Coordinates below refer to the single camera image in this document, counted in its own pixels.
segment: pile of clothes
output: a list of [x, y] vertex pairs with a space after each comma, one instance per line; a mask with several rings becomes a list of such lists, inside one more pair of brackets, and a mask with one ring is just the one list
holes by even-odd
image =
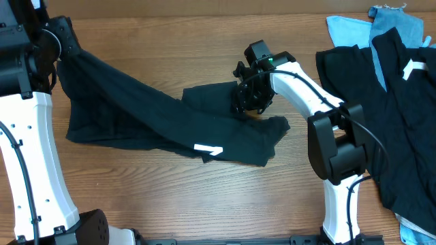
[[367, 169], [400, 221], [401, 240], [436, 244], [436, 47], [402, 7], [375, 6], [369, 16], [373, 23], [327, 17], [336, 48], [316, 54], [318, 74], [329, 93], [362, 105], [387, 148], [390, 165], [372, 144]]

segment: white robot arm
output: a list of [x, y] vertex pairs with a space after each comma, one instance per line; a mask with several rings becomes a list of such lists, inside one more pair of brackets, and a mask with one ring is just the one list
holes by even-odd
[[[272, 103], [271, 99], [276, 93], [285, 97], [308, 121], [309, 160], [316, 174], [324, 180], [326, 216], [322, 232], [331, 244], [344, 244], [350, 241], [347, 196], [350, 186], [362, 178], [367, 156], [362, 147], [364, 142], [353, 141], [353, 137], [346, 135], [341, 139], [334, 138], [333, 131], [338, 129], [340, 124], [338, 120], [344, 118], [332, 109], [341, 107], [343, 101], [327, 93], [310, 79], [289, 53], [272, 55], [263, 41], [251, 44], [245, 50], [245, 57], [250, 68], [239, 62], [234, 72], [236, 77], [242, 78], [242, 83], [234, 93], [235, 109], [239, 112], [258, 110], [258, 113], [262, 113]], [[327, 100], [329, 105], [324, 103], [321, 97]], [[360, 118], [360, 122], [364, 123], [359, 105], [348, 111], [352, 111], [353, 117]], [[361, 132], [346, 131], [364, 138]], [[357, 203], [358, 184], [353, 188], [349, 204], [353, 239], [360, 233], [357, 224]]]
[[[332, 96], [316, 84], [301, 69], [297, 61], [286, 62], [278, 65], [278, 71], [290, 71], [302, 76], [306, 81], [324, 96], [331, 104], [337, 108], [343, 101]], [[301, 80], [282, 73], [270, 74], [271, 88], [279, 95], [285, 97], [300, 114], [307, 120], [317, 112], [331, 111], [331, 107], [321, 101], [321, 99]], [[347, 223], [347, 195], [350, 186], [362, 175], [353, 175], [343, 179], [340, 184], [334, 185], [329, 180], [324, 180], [324, 198], [326, 206], [326, 216], [322, 224], [322, 229], [333, 244], [346, 243], [350, 241], [349, 225]], [[357, 224], [357, 203], [358, 203], [358, 184], [353, 188], [350, 202], [350, 215], [354, 238], [360, 233]]]

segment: wood grain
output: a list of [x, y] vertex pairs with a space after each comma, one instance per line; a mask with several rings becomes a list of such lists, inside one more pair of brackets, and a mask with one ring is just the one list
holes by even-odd
[[[425, 34], [436, 15], [415, 13]], [[366, 14], [349, 14], [366, 20]], [[231, 72], [252, 42], [293, 54], [318, 81], [315, 53], [332, 48], [325, 14], [74, 21], [85, 50], [175, 98], [183, 88], [234, 80]], [[203, 164], [161, 150], [118, 150], [65, 139], [69, 99], [57, 85], [53, 130], [65, 181], [81, 212], [100, 208], [111, 225], [139, 229], [146, 238], [180, 240], [278, 238], [317, 233], [324, 218], [322, 181], [307, 158], [305, 120], [280, 96], [262, 118], [284, 115], [291, 129], [266, 167]], [[0, 242], [13, 237], [13, 202], [0, 167]], [[362, 232], [398, 244], [399, 224], [382, 207], [372, 182], [360, 187]]]

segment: blue fabric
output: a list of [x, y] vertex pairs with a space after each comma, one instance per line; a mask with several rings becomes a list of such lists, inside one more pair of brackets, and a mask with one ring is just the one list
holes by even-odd
[[371, 7], [368, 15], [375, 18], [369, 33], [369, 45], [373, 53], [375, 74], [381, 86], [386, 90], [382, 67], [380, 66], [377, 51], [375, 51], [372, 44], [373, 38], [396, 27], [401, 40], [407, 48], [419, 48], [422, 45], [422, 36], [424, 35], [424, 22], [419, 18], [405, 14], [403, 8]]
[[368, 48], [372, 25], [371, 22], [342, 16], [327, 17], [328, 32], [335, 47], [357, 44], [359, 48]]
[[400, 224], [401, 241], [407, 245], [436, 245], [436, 240]]

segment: black cable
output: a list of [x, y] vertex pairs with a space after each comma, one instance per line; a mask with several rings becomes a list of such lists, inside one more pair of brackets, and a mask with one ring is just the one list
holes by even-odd
[[27, 171], [27, 166], [25, 163], [25, 158], [22, 156], [21, 150], [20, 150], [20, 144], [17, 143], [12, 133], [7, 129], [7, 127], [0, 121], [0, 129], [6, 134], [6, 137], [11, 142], [12, 148], [15, 150], [16, 156], [18, 158], [18, 162], [21, 166], [22, 176], [25, 179], [25, 186], [27, 191], [27, 200], [29, 201], [29, 207], [30, 207], [30, 214], [32, 218], [32, 224], [33, 224], [33, 244], [39, 245], [40, 243], [40, 229], [38, 226], [38, 216], [36, 214], [36, 207], [35, 202], [33, 200], [33, 192], [32, 192], [32, 186], [30, 183], [29, 178], [29, 172]]
[[[347, 119], [351, 123], [354, 123], [356, 126], [360, 127], [363, 131], [365, 131], [365, 133], [367, 133], [369, 136], [371, 136], [377, 142], [378, 146], [383, 151], [383, 154], [384, 154], [384, 156], [386, 158], [386, 168], [383, 171], [383, 173], [380, 173], [378, 176], [381, 176], [382, 174], [385, 174], [389, 170], [389, 166], [390, 166], [389, 154], [388, 154], [388, 151], [386, 150], [385, 146], [383, 145], [383, 143], [371, 131], [369, 131], [369, 129], [367, 129], [365, 126], [361, 125], [359, 122], [355, 121], [354, 119], [350, 118], [349, 115], [346, 112], [344, 112], [343, 110], [341, 110], [340, 108], [337, 108], [336, 106], [331, 104], [325, 97], [323, 97], [321, 95], [320, 92], [318, 92], [318, 90], [316, 90], [315, 87], [312, 86], [312, 84], [310, 84], [310, 82], [305, 80], [302, 76], [298, 75], [297, 73], [290, 72], [290, 71], [280, 71], [280, 70], [263, 71], [263, 72], [257, 73], [255, 75], [247, 78], [246, 80], [243, 80], [238, 85], [238, 87], [239, 86], [243, 86], [244, 84], [247, 84], [248, 82], [254, 80], [258, 76], [265, 75], [265, 74], [273, 74], [273, 73], [274, 74], [286, 74], [286, 75], [298, 78], [301, 82], [304, 82], [313, 91], [313, 93], [315, 93], [320, 98], [322, 103], [325, 103], [326, 105], [328, 105], [330, 108], [332, 108], [332, 110], [337, 110], [345, 119]], [[373, 178], [373, 177], [372, 176], [367, 176], [367, 177], [361, 178], [360, 180], [355, 181], [349, 187], [349, 189], [348, 189], [348, 196], [347, 196], [347, 222], [348, 222], [348, 227], [349, 227], [350, 242], [352, 244], [355, 244], [355, 242], [356, 242], [354, 240], [354, 237], [353, 237], [351, 214], [350, 214], [350, 210], [349, 210], [350, 209], [351, 196], [352, 196], [352, 193], [353, 193], [353, 188], [357, 184], [359, 184], [361, 182], [364, 182], [365, 180], [369, 180], [371, 178]]]

